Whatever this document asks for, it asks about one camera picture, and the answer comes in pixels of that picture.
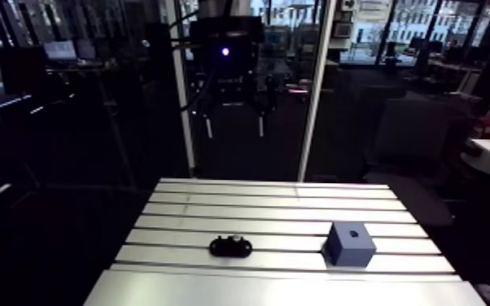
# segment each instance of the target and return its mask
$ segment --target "metal frame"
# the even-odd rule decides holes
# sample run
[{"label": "metal frame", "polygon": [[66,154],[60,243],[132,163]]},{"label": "metal frame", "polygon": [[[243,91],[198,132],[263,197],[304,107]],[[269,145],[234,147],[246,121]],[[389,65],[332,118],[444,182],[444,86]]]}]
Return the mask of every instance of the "metal frame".
[{"label": "metal frame", "polygon": [[335,17],[334,11],[336,0],[326,0],[326,9],[324,18],[320,24],[321,39],[317,48],[317,61],[313,74],[312,95],[309,104],[308,119],[306,121],[306,131],[302,141],[302,154],[300,155],[300,165],[298,170],[297,181],[304,181],[306,168],[308,167],[309,151],[312,146],[313,130],[315,129],[315,120],[317,117],[317,107],[319,106],[319,93],[325,74],[326,54],[329,47],[330,31],[332,29],[332,20]]},{"label": "metal frame", "polygon": [[[177,10],[175,2],[173,0],[165,0],[165,8],[167,10],[168,23],[172,24],[177,20]],[[173,27],[169,33],[172,39],[178,39],[178,28]],[[177,45],[178,42],[172,42],[172,45]],[[184,66],[182,65],[182,56],[178,50],[173,52],[173,64],[175,67],[175,78],[177,81],[177,93],[178,102],[180,107],[184,107],[187,104],[188,98],[186,96],[186,84],[184,83]],[[188,160],[188,169],[190,176],[195,176],[195,153],[194,143],[192,140],[192,132],[190,127],[190,116],[188,111],[181,112],[182,132],[184,133],[184,145],[186,147],[186,158]]]}]

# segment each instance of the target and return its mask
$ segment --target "fire extinguisher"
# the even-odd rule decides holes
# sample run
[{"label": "fire extinguisher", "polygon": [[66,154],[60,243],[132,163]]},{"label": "fire extinguisher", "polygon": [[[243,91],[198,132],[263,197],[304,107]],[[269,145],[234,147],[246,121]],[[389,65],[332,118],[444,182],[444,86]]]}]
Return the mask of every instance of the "fire extinguisher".
[{"label": "fire extinguisher", "polygon": [[471,139],[490,139],[490,107],[486,111],[486,114],[477,119],[470,138],[467,140],[466,145],[462,148],[464,153],[468,155],[479,157],[483,150],[476,146]]},{"label": "fire extinguisher", "polygon": [[480,117],[473,128],[472,138],[490,139],[490,107],[486,115]]}]

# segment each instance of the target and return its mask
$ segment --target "blue cube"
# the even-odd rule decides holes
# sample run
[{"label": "blue cube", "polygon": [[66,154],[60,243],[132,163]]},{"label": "blue cube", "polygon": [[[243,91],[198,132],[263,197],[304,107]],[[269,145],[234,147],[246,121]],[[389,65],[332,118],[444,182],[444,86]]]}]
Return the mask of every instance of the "blue cube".
[{"label": "blue cube", "polygon": [[366,267],[376,246],[361,222],[333,222],[325,252],[333,265]]}]

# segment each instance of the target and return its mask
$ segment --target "metal table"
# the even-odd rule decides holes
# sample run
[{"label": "metal table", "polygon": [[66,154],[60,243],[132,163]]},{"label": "metal table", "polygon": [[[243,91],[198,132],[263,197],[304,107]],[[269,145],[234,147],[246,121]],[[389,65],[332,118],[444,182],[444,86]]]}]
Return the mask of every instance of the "metal table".
[{"label": "metal table", "polygon": [[[377,247],[366,268],[325,262],[332,221],[365,222]],[[212,257],[219,234],[242,234],[255,251]],[[160,181],[86,304],[304,302],[484,305],[387,186],[172,178]]]}]

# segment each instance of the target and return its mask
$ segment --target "monitor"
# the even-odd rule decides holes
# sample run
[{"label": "monitor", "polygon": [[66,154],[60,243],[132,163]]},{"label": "monitor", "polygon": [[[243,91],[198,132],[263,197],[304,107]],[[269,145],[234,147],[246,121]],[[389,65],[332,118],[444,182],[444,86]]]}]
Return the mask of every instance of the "monitor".
[{"label": "monitor", "polygon": [[50,60],[76,60],[78,56],[72,41],[47,42],[44,51]]}]

